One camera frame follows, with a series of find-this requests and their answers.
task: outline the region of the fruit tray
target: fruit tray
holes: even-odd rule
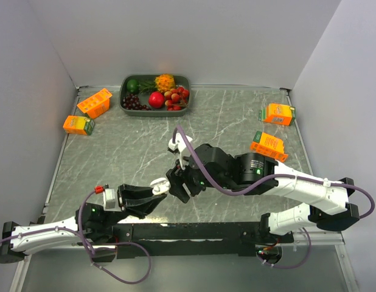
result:
[[[157,76],[160,76],[161,74],[139,74],[139,75],[129,75],[122,83],[122,86],[120,87],[119,92],[119,106],[120,108],[125,112],[125,114],[129,116],[137,116],[137,117],[180,117],[185,115],[187,113],[187,110],[189,106],[192,103],[192,95],[189,96],[187,99],[187,106],[185,108],[182,108],[181,110],[171,111],[167,110],[167,107],[163,105],[161,108],[153,108],[149,105],[149,97],[151,92],[144,92],[144,93],[137,93],[135,96],[138,97],[139,103],[141,106],[147,106],[147,108],[150,108],[151,110],[142,110],[142,108],[136,110],[136,109],[127,109],[124,108],[124,102],[128,95],[130,95],[130,92],[127,91],[127,83],[135,79],[138,82],[146,82],[149,80],[154,80]],[[175,79],[175,85],[176,88],[179,86],[182,86],[184,89],[189,90],[190,92],[190,84],[189,80],[181,75],[173,75],[173,78]]]

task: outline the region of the marble table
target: marble table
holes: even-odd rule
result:
[[[101,88],[80,88],[79,101]],[[269,103],[288,103],[287,92],[268,88],[193,88],[193,104],[183,117],[130,117],[119,108],[119,89],[112,89],[111,107],[98,117],[91,136],[70,134],[52,189],[45,223],[71,217],[84,197],[99,184],[115,188],[123,183],[148,186],[175,162],[166,151],[177,124],[197,147],[219,146],[231,155],[246,153],[257,130],[285,141],[286,165],[309,173],[308,162],[295,125],[278,126],[258,121]],[[77,109],[76,115],[82,115]],[[102,204],[94,196],[92,203]],[[259,221],[267,212],[279,212],[299,202],[275,196],[229,197],[214,190],[183,204],[168,196],[146,219],[124,222],[190,223]]]

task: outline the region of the gray floor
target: gray floor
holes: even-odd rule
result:
[[[99,89],[83,88],[80,100]],[[192,110],[183,117],[130,117],[119,108],[119,91],[112,91],[111,108],[98,117],[91,136],[69,135],[52,191],[46,223],[74,215],[94,186],[123,183],[148,186],[173,165],[175,157],[166,151],[177,124],[193,137],[196,146],[210,143],[232,155],[246,153],[257,130],[285,141],[289,154],[286,165],[308,173],[308,164],[296,127],[258,121],[259,110],[269,103],[287,103],[287,92],[277,89],[192,90]],[[94,198],[93,203],[102,203]],[[208,189],[183,204],[166,198],[141,222],[225,222],[258,221],[267,212],[279,212],[299,204],[275,196],[229,197]],[[127,218],[126,221],[139,221]]]
[[[281,265],[295,264],[307,247],[284,248]],[[143,257],[115,260],[107,266],[125,280],[138,280],[147,268]],[[262,266],[255,257],[207,255],[153,257],[149,278],[126,285],[89,265],[84,251],[43,251],[33,255],[22,292],[135,291],[135,292],[230,292],[230,291],[347,291],[333,246],[315,246],[307,263],[291,270]]]

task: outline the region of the bunch of grapes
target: bunch of grapes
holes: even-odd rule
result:
[[[132,93],[127,94],[123,99],[123,108],[126,110],[151,111],[151,108],[147,105],[141,105],[138,96]]]

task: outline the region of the pineapple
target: pineapple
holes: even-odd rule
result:
[[[175,87],[175,79],[170,74],[162,74],[156,77],[154,81],[139,82],[140,92],[159,91],[165,93]]]

